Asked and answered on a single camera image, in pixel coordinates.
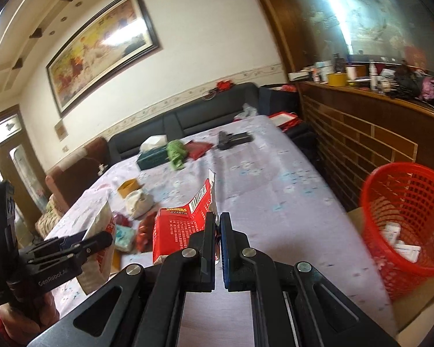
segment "framed painting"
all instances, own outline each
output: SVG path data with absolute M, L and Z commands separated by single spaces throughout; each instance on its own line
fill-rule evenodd
M 47 65 L 64 116 L 96 87 L 159 47 L 143 0 L 116 0 L 81 27 Z

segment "floral tablecloth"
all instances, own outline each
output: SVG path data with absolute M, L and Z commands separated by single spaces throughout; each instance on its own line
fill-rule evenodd
M 130 158 L 117 163 L 85 191 L 47 238 L 72 235 L 86 229 L 106 202 L 125 213 L 116 189 L 137 178 L 159 207 L 186 204 L 208 177 L 216 173 L 218 212 L 231 215 L 233 228 L 247 234 L 251 247 L 274 261 L 294 265 L 308 261 L 389 334 L 396 334 L 392 307 L 380 276 L 360 236 L 342 206 L 312 165 L 292 142 L 265 116 L 257 116 L 202 132 L 189 139 L 216 143 L 218 132 L 248 131 L 253 142 L 230 150 L 212 149 L 185 169 L 170 164 L 140 171 Z M 152 253 L 125 254 L 121 263 L 152 265 Z M 64 316 L 86 295 L 76 279 L 53 291 Z M 249 293 L 228 293 L 222 266 L 216 267 L 216 289 L 189 293 L 179 335 L 179 346 L 253 346 Z

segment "green tissue box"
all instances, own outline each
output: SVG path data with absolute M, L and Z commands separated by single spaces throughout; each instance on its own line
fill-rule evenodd
M 157 167 L 160 164 L 167 163 L 169 157 L 167 155 L 167 145 L 154 148 L 141 153 L 137 159 L 137 165 L 141 170 L 148 170 L 153 167 Z

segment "red packet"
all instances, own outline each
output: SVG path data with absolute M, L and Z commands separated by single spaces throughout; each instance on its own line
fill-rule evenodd
M 185 147 L 188 150 L 188 157 L 193 160 L 202 157 L 212 148 L 212 146 L 214 145 L 209 142 L 195 142 L 193 140 L 185 144 Z
M 186 248 L 190 235 L 204 229 L 206 213 L 217 213 L 214 182 L 215 174 L 209 170 L 209 178 L 189 203 L 158 211 L 153 230 L 154 264 L 160 264 L 169 254 Z

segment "green plush toy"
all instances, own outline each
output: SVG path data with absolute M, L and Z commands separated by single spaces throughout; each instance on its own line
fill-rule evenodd
M 184 162 L 188 156 L 188 151 L 182 141 L 170 141 L 167 144 L 167 155 L 174 170 L 181 170 L 185 167 Z

